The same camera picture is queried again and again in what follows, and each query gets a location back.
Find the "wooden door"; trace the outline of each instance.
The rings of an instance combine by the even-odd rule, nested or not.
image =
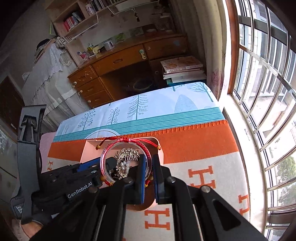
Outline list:
[[[0,83],[0,118],[17,134],[22,108],[25,106],[20,93],[6,77]]]

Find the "tree print fabric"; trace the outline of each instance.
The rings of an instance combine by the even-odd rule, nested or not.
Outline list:
[[[63,121],[55,141],[99,138],[223,120],[202,82],[177,85],[115,101]]]

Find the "book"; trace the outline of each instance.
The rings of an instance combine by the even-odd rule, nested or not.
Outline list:
[[[69,24],[70,28],[73,26],[73,24],[71,23],[70,19],[67,18],[67,23]]]
[[[168,79],[166,79],[166,82],[167,82],[168,86],[172,87],[172,86],[176,86],[176,85],[195,83],[195,82],[198,82],[198,81],[192,80],[192,81],[186,81],[186,82],[173,83],[172,82],[172,79],[171,78],[168,78]]]
[[[96,10],[91,0],[88,0],[87,2],[91,5],[91,7],[92,7],[94,10]]]
[[[107,7],[108,5],[110,5],[107,0],[102,0],[102,2],[104,4],[104,7]]]
[[[74,12],[74,13],[72,13],[72,15],[73,15],[75,18],[77,18],[79,22],[82,21],[82,18],[80,17],[80,13],[79,13],[79,12]]]
[[[160,63],[166,74],[203,67],[203,64],[193,56],[168,59]]]
[[[201,74],[200,76],[196,77],[172,77],[172,82],[173,83],[179,83],[179,82],[187,82],[187,81],[193,81],[193,80],[205,80],[207,76],[205,74]]]
[[[71,18],[73,18],[75,24],[78,24],[79,23],[78,19],[75,16],[72,16]]]
[[[200,74],[203,74],[204,71],[200,68],[192,69],[192,71],[186,71],[186,72],[176,72],[176,73],[170,73],[170,74],[164,74],[163,79],[168,79],[172,77],[179,77],[179,76],[198,76]]]
[[[75,24],[74,18],[73,18],[72,16],[71,16],[71,17],[69,17],[68,19],[70,20],[70,22],[72,23],[72,25],[74,25],[74,24]]]
[[[101,6],[100,2],[98,0],[94,0],[94,3],[96,5],[96,7],[98,8],[98,10],[103,9],[103,7]]]
[[[105,8],[102,0],[97,0],[97,1],[99,1],[100,5],[102,6],[102,9]]]
[[[99,8],[97,7],[96,3],[94,0],[91,0],[91,4],[93,5],[94,10],[97,12],[99,11]]]
[[[69,32],[70,25],[68,24],[67,20],[64,22],[64,26],[65,26],[66,30]]]

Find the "mug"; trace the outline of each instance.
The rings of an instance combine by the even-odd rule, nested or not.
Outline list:
[[[104,43],[104,47],[105,49],[108,51],[108,50],[111,50],[114,48],[114,44],[112,42],[112,40],[109,40],[107,42]]]

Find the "bed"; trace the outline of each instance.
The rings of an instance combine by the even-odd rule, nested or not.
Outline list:
[[[57,168],[79,162],[79,145],[109,136],[156,137],[172,176],[191,186],[211,186],[250,220],[247,181],[236,142],[204,83],[139,94],[63,121],[52,136],[44,165]],[[127,210],[124,238],[174,240],[173,225],[171,205],[142,212]]]

